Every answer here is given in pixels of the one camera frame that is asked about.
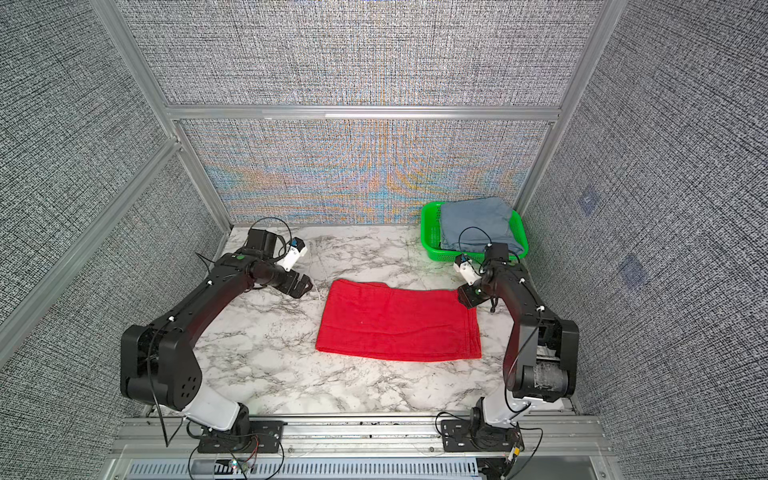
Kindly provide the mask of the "red long pants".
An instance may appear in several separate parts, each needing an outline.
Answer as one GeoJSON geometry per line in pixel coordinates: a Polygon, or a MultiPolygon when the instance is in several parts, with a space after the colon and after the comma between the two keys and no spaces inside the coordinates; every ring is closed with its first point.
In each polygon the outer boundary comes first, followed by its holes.
{"type": "Polygon", "coordinates": [[[474,309],[455,290],[406,290],[339,279],[325,303],[316,349],[397,362],[482,357],[474,309]]]}

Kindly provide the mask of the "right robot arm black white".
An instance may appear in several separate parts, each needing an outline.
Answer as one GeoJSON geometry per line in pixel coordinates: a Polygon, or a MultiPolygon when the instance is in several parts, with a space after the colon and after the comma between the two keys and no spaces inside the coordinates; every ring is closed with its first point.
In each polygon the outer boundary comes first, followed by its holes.
{"type": "Polygon", "coordinates": [[[508,444],[520,436],[518,422],[525,415],[557,406],[576,388],[578,326],[545,305],[528,269],[507,253],[505,244],[490,243],[478,267],[463,253],[454,260],[464,279],[459,302],[469,310],[488,302],[491,312],[502,304],[512,319],[501,386],[472,409],[468,430],[477,449],[495,440],[508,444]]]}

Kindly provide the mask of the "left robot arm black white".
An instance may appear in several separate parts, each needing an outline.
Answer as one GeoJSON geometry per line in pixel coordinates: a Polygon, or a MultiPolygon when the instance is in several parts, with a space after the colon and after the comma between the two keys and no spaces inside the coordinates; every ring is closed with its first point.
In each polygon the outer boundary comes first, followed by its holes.
{"type": "Polygon", "coordinates": [[[256,447],[248,408],[210,387],[195,346],[232,300],[260,288],[294,299],[312,287],[294,266],[308,251],[299,237],[251,228],[244,244],[212,263],[207,276],[167,313],[146,326],[132,325],[120,341],[120,390],[124,397],[179,412],[200,426],[202,453],[240,453],[256,447]]]}

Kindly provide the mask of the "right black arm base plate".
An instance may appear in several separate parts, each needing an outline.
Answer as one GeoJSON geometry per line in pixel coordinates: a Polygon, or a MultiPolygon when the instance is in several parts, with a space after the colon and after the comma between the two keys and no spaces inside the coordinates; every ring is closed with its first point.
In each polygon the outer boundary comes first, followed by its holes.
{"type": "Polygon", "coordinates": [[[522,434],[516,428],[473,425],[466,419],[440,417],[437,430],[445,452],[522,452],[526,449],[522,434]]]}

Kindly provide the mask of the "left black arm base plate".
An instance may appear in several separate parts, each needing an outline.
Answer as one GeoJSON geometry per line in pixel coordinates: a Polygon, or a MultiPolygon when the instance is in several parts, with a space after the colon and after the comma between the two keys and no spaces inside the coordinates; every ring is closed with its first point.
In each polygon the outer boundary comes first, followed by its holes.
{"type": "Polygon", "coordinates": [[[251,420],[248,429],[244,424],[236,424],[232,430],[218,431],[203,429],[198,443],[198,452],[202,454],[228,453],[279,453],[283,421],[251,420]]]}

